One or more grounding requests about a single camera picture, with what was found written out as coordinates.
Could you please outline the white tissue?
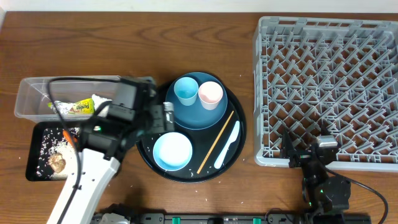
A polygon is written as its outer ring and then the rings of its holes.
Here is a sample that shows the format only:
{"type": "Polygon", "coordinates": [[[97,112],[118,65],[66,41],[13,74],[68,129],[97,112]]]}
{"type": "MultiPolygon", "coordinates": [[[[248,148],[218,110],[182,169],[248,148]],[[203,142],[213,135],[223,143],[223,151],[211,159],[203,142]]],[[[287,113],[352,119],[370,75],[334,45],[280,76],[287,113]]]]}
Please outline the white tissue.
{"type": "Polygon", "coordinates": [[[108,98],[103,98],[101,96],[98,96],[96,94],[92,94],[91,99],[93,100],[94,103],[94,108],[97,110],[97,108],[104,102],[110,101],[108,98]]]}

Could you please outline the green snack wrapper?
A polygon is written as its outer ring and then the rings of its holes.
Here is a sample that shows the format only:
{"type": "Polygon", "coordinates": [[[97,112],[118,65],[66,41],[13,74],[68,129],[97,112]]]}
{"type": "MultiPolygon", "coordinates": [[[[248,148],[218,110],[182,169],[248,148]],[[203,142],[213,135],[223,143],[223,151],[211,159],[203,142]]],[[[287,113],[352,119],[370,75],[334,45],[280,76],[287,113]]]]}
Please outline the green snack wrapper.
{"type": "Polygon", "coordinates": [[[55,113],[65,114],[93,114],[95,105],[92,98],[87,98],[76,103],[55,101],[55,104],[48,103],[47,106],[55,113]]]}

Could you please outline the light blue cup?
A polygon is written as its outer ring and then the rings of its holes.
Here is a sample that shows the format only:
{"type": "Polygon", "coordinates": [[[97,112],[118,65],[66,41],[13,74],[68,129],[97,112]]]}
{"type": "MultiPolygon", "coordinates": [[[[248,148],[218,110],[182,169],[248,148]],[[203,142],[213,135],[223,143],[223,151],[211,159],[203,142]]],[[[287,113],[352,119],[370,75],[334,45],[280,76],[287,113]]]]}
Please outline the light blue cup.
{"type": "Polygon", "coordinates": [[[184,106],[191,106],[195,103],[198,94],[198,83],[190,77],[179,78],[174,85],[174,93],[184,106]]]}

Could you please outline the white plastic knife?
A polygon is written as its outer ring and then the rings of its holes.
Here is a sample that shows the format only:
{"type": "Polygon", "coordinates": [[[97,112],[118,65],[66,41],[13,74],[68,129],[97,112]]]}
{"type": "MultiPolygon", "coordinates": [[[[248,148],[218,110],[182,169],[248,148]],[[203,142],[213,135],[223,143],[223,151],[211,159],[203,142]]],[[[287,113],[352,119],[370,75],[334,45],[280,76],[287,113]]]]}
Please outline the white plastic knife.
{"type": "Polygon", "coordinates": [[[229,150],[231,143],[233,143],[237,140],[239,131],[240,131],[240,122],[236,121],[234,124],[233,130],[231,131],[229,138],[228,138],[226,144],[224,145],[224,148],[221,150],[220,154],[216,158],[216,161],[214,162],[215,169],[220,169],[221,166],[223,165],[227,151],[229,150]]]}

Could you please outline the light blue rice bowl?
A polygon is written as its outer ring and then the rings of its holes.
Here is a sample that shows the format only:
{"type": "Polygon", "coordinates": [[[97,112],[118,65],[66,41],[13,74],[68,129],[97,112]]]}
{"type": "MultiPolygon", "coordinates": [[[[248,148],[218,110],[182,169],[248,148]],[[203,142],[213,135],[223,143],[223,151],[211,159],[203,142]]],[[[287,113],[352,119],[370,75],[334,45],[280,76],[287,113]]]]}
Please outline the light blue rice bowl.
{"type": "Polygon", "coordinates": [[[155,163],[163,170],[183,169],[191,160],[193,146],[184,134],[171,132],[161,135],[153,147],[155,163]]]}

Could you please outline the orange carrot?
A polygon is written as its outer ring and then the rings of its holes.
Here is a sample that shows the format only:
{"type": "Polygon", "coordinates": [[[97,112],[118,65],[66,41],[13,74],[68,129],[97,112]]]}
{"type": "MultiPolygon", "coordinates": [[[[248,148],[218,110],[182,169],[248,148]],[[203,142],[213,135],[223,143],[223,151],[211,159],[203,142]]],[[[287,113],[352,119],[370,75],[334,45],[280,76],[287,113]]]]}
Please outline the orange carrot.
{"type": "Polygon", "coordinates": [[[69,134],[66,130],[63,130],[63,136],[71,146],[77,147],[78,141],[74,135],[69,134]]]}

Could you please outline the dried brown mushroom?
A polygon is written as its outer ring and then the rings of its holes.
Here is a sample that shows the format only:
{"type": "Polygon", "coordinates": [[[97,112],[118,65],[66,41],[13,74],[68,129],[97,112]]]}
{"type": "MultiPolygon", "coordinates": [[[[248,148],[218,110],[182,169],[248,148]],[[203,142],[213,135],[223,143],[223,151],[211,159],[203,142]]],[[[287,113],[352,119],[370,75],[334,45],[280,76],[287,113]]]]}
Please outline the dried brown mushroom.
{"type": "Polygon", "coordinates": [[[61,173],[65,169],[66,161],[61,153],[52,154],[48,159],[49,166],[53,169],[55,173],[61,173]]]}

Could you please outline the grey dishwasher rack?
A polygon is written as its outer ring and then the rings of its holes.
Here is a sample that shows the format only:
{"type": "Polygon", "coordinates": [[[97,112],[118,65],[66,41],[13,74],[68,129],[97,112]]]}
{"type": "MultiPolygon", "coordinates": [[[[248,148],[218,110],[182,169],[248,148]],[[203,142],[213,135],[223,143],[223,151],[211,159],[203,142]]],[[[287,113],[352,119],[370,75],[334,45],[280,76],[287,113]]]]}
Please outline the grey dishwasher rack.
{"type": "Polygon", "coordinates": [[[254,160],[287,167],[326,126],[335,170],[397,171],[397,23],[262,17],[253,38],[254,160]]]}

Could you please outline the dark blue plate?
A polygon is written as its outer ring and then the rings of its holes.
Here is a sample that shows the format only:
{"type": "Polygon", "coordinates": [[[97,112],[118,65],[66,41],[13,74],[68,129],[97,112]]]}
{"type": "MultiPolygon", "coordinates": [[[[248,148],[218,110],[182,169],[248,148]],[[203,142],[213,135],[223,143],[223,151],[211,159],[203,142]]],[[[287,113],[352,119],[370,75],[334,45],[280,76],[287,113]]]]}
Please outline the dark blue plate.
{"type": "Polygon", "coordinates": [[[171,86],[168,87],[165,95],[165,101],[174,104],[174,121],[179,126],[192,130],[206,129],[216,124],[224,116],[228,107],[228,97],[223,84],[213,75],[203,72],[190,72],[179,78],[183,77],[193,78],[198,85],[205,82],[216,82],[221,85],[223,97],[218,106],[213,110],[206,110],[202,106],[199,97],[197,97],[194,104],[190,106],[182,105],[174,92],[174,85],[178,80],[176,79],[171,86]]]}

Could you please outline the wooden chopstick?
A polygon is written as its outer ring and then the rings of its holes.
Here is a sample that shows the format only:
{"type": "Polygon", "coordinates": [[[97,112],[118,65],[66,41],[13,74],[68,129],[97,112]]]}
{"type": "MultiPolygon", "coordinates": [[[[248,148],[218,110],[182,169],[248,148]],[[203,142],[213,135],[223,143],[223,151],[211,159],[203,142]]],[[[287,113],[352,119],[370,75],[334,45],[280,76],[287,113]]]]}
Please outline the wooden chopstick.
{"type": "Polygon", "coordinates": [[[228,125],[228,123],[229,123],[229,121],[231,120],[231,118],[232,118],[233,115],[234,115],[234,111],[232,111],[232,112],[230,113],[230,115],[228,116],[228,119],[224,122],[223,127],[222,127],[221,130],[219,131],[217,137],[215,138],[215,140],[213,141],[213,144],[211,145],[209,151],[207,152],[207,154],[206,154],[206,156],[205,156],[203,162],[202,162],[201,165],[199,166],[199,168],[198,168],[198,170],[197,170],[197,174],[200,174],[202,168],[203,168],[204,165],[206,164],[206,162],[207,162],[209,156],[211,155],[212,151],[214,150],[216,144],[218,143],[218,141],[219,141],[221,135],[223,134],[224,130],[226,129],[226,127],[227,127],[227,125],[228,125]]]}

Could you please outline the round black serving tray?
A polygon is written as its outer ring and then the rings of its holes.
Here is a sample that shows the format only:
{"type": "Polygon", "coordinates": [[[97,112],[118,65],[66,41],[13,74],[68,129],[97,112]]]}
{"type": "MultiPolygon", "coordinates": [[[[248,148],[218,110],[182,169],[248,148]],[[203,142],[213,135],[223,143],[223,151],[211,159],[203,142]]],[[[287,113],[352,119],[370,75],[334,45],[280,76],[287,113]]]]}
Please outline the round black serving tray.
{"type": "MultiPolygon", "coordinates": [[[[158,100],[160,102],[165,101],[167,89],[171,86],[173,82],[174,81],[170,81],[157,88],[159,92],[158,100]]],[[[160,134],[146,135],[144,139],[141,139],[141,141],[137,142],[137,150],[140,152],[140,155],[142,156],[146,164],[154,172],[169,180],[182,183],[195,183],[204,182],[215,178],[228,170],[234,164],[234,162],[238,159],[241,151],[243,150],[246,140],[246,118],[239,100],[236,98],[232,91],[230,91],[227,87],[224,88],[228,97],[228,107],[224,116],[216,124],[206,129],[192,130],[183,128],[175,122],[175,131],[184,134],[187,138],[189,138],[193,146],[193,156],[190,162],[183,169],[177,171],[166,171],[161,169],[155,163],[152,154],[153,147],[156,140],[161,137],[160,134]],[[207,152],[213,144],[213,141],[217,137],[219,131],[224,125],[224,122],[228,119],[228,116],[232,111],[234,111],[234,115],[229,121],[226,129],[221,135],[218,143],[216,144],[211,155],[209,156],[206,164],[202,168],[200,174],[197,174],[199,166],[203,162],[207,152]],[[229,134],[233,130],[233,126],[236,121],[240,122],[240,131],[238,134],[238,138],[235,142],[231,143],[229,150],[226,154],[226,159],[224,160],[221,168],[215,169],[213,164],[216,160],[216,157],[221,152],[223,146],[226,144],[227,139],[229,138],[229,134]]]]}

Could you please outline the pink cup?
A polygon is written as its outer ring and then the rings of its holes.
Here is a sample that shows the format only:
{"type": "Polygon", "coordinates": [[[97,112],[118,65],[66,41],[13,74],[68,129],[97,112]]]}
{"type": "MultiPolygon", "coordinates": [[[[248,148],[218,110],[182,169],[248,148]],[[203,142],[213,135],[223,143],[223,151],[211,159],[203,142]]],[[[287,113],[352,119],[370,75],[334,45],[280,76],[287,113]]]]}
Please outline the pink cup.
{"type": "Polygon", "coordinates": [[[204,109],[214,110],[223,97],[223,89],[217,82],[205,82],[200,85],[198,96],[204,109]]]}

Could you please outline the spilled white rice pile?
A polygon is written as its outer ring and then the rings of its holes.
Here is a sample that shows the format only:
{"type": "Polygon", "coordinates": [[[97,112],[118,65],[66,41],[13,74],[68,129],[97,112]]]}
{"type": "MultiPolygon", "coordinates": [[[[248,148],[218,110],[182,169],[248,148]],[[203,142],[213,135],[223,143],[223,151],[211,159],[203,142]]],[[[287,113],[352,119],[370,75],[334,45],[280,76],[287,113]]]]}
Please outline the spilled white rice pile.
{"type": "Polygon", "coordinates": [[[34,174],[44,180],[65,180],[71,170],[76,168],[75,148],[71,146],[63,136],[62,128],[44,129],[39,146],[37,165],[34,166],[34,174]],[[48,164],[52,154],[61,153],[66,161],[66,166],[61,173],[55,173],[48,164]]]}

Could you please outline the black rectangular tray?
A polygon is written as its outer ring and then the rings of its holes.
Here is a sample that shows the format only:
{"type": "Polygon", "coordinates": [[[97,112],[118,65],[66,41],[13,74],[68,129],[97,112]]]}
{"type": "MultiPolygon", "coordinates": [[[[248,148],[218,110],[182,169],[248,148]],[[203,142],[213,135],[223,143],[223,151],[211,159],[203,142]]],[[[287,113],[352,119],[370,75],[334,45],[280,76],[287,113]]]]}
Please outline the black rectangular tray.
{"type": "Polygon", "coordinates": [[[38,178],[34,174],[34,166],[37,165],[37,159],[39,155],[39,146],[42,140],[42,135],[44,132],[44,129],[47,128],[62,128],[63,126],[57,122],[57,121],[43,121],[39,122],[34,126],[33,132],[32,132],[32,139],[30,143],[30,149],[29,149],[29,156],[27,159],[27,166],[25,170],[25,177],[27,180],[31,182],[39,182],[39,181],[57,181],[57,180],[44,180],[38,178]]]}

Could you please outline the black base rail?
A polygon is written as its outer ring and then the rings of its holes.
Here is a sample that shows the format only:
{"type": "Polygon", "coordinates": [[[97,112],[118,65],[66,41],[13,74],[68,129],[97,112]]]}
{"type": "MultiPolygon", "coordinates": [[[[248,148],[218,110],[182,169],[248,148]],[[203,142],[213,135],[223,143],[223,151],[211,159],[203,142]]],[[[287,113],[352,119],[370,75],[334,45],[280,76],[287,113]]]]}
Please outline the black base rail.
{"type": "Polygon", "coordinates": [[[98,213],[91,224],[136,223],[136,224],[289,224],[301,221],[292,214],[268,213],[266,215],[164,215],[145,213],[132,218],[116,213],[98,213]]]}

